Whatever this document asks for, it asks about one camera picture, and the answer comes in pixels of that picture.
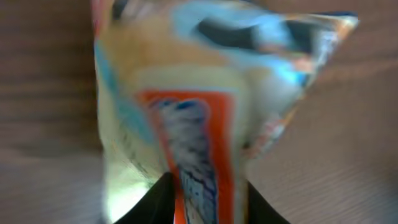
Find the chip bag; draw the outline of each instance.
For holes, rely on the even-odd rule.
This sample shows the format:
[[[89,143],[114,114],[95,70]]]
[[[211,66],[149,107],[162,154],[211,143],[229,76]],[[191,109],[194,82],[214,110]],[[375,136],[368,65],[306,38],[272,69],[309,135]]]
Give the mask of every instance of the chip bag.
[[[357,17],[244,1],[92,3],[108,223],[168,171],[175,223],[245,223],[246,163],[281,135]]]

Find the blue graphic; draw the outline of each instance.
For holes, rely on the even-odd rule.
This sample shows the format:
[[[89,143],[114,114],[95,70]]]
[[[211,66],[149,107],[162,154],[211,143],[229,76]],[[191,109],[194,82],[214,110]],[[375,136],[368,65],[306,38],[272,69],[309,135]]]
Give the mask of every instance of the blue graphic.
[[[197,25],[211,18],[229,29],[256,27],[256,45],[281,45],[294,49],[295,44],[283,16],[252,5],[249,8],[228,7],[228,3],[213,1],[189,1],[177,6],[172,14],[176,34],[181,39],[194,40],[213,47],[229,58],[231,66],[246,71],[265,67],[288,82],[301,85],[305,74],[294,69],[291,61],[273,54],[259,54],[237,48],[226,48],[213,43],[204,35],[194,32]]]
[[[206,104],[200,100],[164,99],[154,102],[152,108],[162,118],[185,198],[205,223],[218,223],[215,169],[210,160],[210,140],[206,133]],[[192,217],[187,208],[185,213],[189,224]]]
[[[118,118],[121,122],[126,124],[129,129],[138,133],[146,143],[153,143],[155,139],[154,134],[144,116],[144,112],[135,104],[132,98],[123,98],[120,96],[120,87],[116,78],[117,75],[105,58],[99,43],[95,43],[94,50],[95,60],[100,71],[98,75],[102,75],[102,77],[99,78],[104,80],[106,88],[113,97]]]

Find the crumpled packaging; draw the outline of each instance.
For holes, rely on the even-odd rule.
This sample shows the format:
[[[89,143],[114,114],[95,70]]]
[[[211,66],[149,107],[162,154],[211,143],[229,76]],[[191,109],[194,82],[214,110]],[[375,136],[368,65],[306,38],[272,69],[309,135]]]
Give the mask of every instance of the crumpled packaging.
[[[245,166],[266,152],[336,46],[347,12],[276,14],[243,1],[92,0],[104,215],[167,171],[175,223],[245,223]]]

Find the blue logo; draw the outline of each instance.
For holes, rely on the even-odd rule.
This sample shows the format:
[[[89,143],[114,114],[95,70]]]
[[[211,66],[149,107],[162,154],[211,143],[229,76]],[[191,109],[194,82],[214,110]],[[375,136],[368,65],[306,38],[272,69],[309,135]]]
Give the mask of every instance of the blue logo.
[[[167,144],[180,172],[185,200],[198,211],[204,223],[217,223],[217,186],[206,133],[208,108],[200,100],[166,99],[155,102]],[[191,223],[190,212],[187,221]]]

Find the snack bag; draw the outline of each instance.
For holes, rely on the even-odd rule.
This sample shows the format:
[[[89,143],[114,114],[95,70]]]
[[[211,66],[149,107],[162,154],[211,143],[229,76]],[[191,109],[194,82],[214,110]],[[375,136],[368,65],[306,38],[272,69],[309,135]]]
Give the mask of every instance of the snack bag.
[[[175,223],[246,223],[248,160],[358,23],[243,1],[93,0],[108,223],[167,171]]]

